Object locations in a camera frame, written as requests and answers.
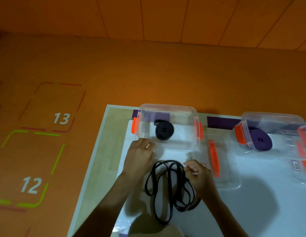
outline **forearm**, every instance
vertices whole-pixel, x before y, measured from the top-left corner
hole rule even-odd
[[[74,237],[110,236],[118,215],[134,183],[120,175],[107,195],[77,230]]]
[[[224,237],[248,237],[239,223],[234,219],[228,207],[223,203],[220,197],[204,200],[211,214],[217,221]]]

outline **black cord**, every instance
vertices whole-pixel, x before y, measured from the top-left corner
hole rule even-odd
[[[166,170],[163,171],[160,176],[157,178],[156,176],[156,169],[161,166],[161,165],[165,165],[166,166]],[[172,188],[172,178],[171,178],[171,171],[174,171],[177,175],[177,190],[175,191],[175,193],[173,194],[173,188]],[[169,196],[169,208],[170,208],[170,217],[167,221],[163,221],[161,220],[157,214],[156,214],[156,210],[155,210],[155,199],[156,199],[156,195],[157,195],[157,191],[158,191],[158,182],[160,180],[160,178],[164,175],[167,174],[167,184],[168,184],[168,196]],[[152,177],[152,183],[153,183],[153,192],[150,193],[147,189],[147,183],[148,180],[150,179],[150,176]],[[185,187],[185,183],[187,183],[190,185],[191,189],[192,189],[192,199],[191,199],[191,195],[190,192],[186,189]],[[189,201],[188,203],[184,203],[183,202],[183,197],[184,195],[182,194],[182,189],[184,189],[184,193],[188,194],[189,197]],[[145,182],[145,187],[144,187],[145,193],[148,196],[153,197],[153,209],[154,209],[154,215],[157,219],[157,221],[160,224],[168,224],[173,216],[173,207],[175,207],[179,212],[184,212],[184,211],[190,211],[192,209],[194,209],[199,203],[200,203],[200,198],[198,198],[198,200],[196,201],[196,203],[194,205],[192,205],[195,202],[195,192],[194,189],[191,185],[191,183],[189,182],[189,180],[186,178],[186,174],[184,171],[184,167],[183,165],[176,161],[176,160],[160,160],[158,162],[156,162],[153,167],[152,167],[152,171],[149,174],[146,182]]]

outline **hand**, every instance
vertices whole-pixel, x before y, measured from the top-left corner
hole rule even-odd
[[[206,205],[220,199],[210,170],[196,160],[186,161],[184,165],[186,165],[184,170],[187,178]]]
[[[140,138],[137,141],[132,141],[121,175],[137,184],[152,163],[155,147],[155,143],[150,139]]]

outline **person's right arm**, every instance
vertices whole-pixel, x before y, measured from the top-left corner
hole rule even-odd
[[[198,196],[207,205],[224,237],[248,237],[221,200],[215,187],[211,171],[196,160],[187,161],[184,165],[186,165],[185,172],[187,178],[195,188]]]

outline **person's left arm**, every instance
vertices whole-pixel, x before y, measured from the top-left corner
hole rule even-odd
[[[154,149],[155,143],[150,139],[140,138],[131,143],[122,173],[73,237],[111,235],[123,204],[150,166]]]

